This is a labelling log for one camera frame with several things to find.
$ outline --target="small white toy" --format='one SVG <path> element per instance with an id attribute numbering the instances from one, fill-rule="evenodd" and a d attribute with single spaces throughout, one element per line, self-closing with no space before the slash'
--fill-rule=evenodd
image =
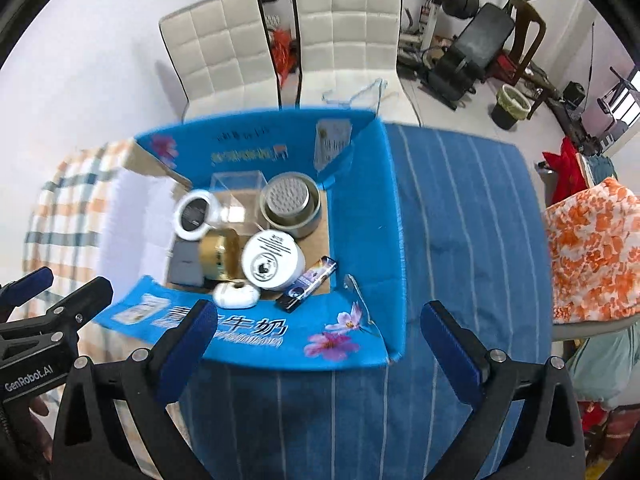
<path id="1" fill-rule="evenodd" d="M 212 295 L 220 308 L 251 308 L 260 299 L 260 290 L 245 280 L 237 280 L 219 283 Z"/>

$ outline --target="brown wooden chair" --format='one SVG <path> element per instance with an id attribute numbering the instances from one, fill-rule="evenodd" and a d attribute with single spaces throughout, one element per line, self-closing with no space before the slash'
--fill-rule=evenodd
<path id="1" fill-rule="evenodd" d="M 511 82 L 509 82 L 511 85 L 516 84 L 524 75 L 524 69 L 533 59 L 546 33 L 545 20 L 542 19 L 537 10 L 529 2 L 525 0 L 509 0 L 507 12 L 511 13 L 511 9 L 514 8 L 516 9 L 515 37 L 513 38 L 513 46 L 508 53 L 508 57 L 513 61 L 516 70 L 513 76 L 511 76 Z M 525 42 L 527 41 L 527 32 L 529 31 L 529 25 L 531 23 L 538 24 L 538 34 L 536 35 L 536 39 L 533 40 L 533 43 L 531 43 L 525 56 L 522 57 Z"/>
<path id="2" fill-rule="evenodd" d="M 516 25 L 514 29 L 513 46 L 509 52 L 504 52 L 502 56 L 498 56 L 498 59 L 489 71 L 488 76 L 500 79 L 512 86 L 515 86 L 520 78 L 523 78 L 532 82 L 539 88 L 542 88 L 540 97 L 536 99 L 536 102 L 527 116 L 527 119 L 530 119 L 542 101 L 548 97 L 557 96 L 558 90 L 556 90 L 556 88 L 546 78 L 540 77 L 536 74 L 529 75 L 525 72 L 525 69 L 533 59 L 534 54 L 545 37 L 545 20 L 542 19 L 537 10 L 527 0 L 509 0 L 504 7 L 504 10 L 511 15 L 513 9 L 516 9 Z M 522 54 L 524 52 L 527 33 L 531 23 L 538 24 L 538 33 L 527 50 L 527 53 L 523 57 Z"/>

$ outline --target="orange floral cloth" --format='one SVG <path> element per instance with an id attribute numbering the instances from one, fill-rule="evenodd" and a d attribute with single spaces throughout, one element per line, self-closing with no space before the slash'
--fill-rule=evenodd
<path id="1" fill-rule="evenodd" d="M 640 313 L 640 201 L 613 178 L 546 209 L 554 323 Z"/>

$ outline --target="red cloth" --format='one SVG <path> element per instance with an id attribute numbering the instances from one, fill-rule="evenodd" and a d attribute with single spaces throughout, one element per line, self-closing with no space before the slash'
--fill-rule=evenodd
<path id="1" fill-rule="evenodd" d="M 513 76 L 515 75 L 517 68 L 518 66 L 511 60 L 509 56 L 507 56 L 505 51 L 502 51 L 495 58 L 495 61 L 489 66 L 486 77 L 495 77 L 500 81 L 504 81 L 507 84 L 513 85 Z"/>
<path id="2" fill-rule="evenodd" d="M 560 155 L 555 153 L 542 152 L 546 163 L 558 174 L 558 185 L 552 197 L 552 203 L 561 202 L 565 198 L 576 194 L 578 191 L 587 189 L 580 164 L 575 158 L 578 151 L 574 148 L 569 137 L 562 139 Z"/>
<path id="3" fill-rule="evenodd" d="M 274 30 L 272 43 L 271 55 L 273 56 L 273 62 L 276 65 L 278 82 L 280 84 L 280 88 L 282 88 L 287 76 L 289 75 L 289 71 L 296 64 L 296 56 L 295 54 L 292 54 L 290 50 L 291 33 L 288 30 L 282 30 L 281 28 Z"/>
<path id="4" fill-rule="evenodd" d="M 580 411 L 582 412 L 582 431 L 587 433 L 593 426 L 603 425 L 609 412 L 600 407 L 598 402 L 578 402 Z"/>

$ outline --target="blue tablecloth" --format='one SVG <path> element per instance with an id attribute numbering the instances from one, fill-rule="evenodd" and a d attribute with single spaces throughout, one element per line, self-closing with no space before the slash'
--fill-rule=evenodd
<path id="1" fill-rule="evenodd" d="M 424 477 L 469 414 L 420 334 L 440 300 L 487 348 L 544 362 L 551 345 L 546 237 L 516 147 L 387 124 L 408 279 L 405 357 L 385 368 L 266 372 L 202 362 L 180 405 L 216 480 Z M 513 405 L 482 473 L 499 464 Z"/>

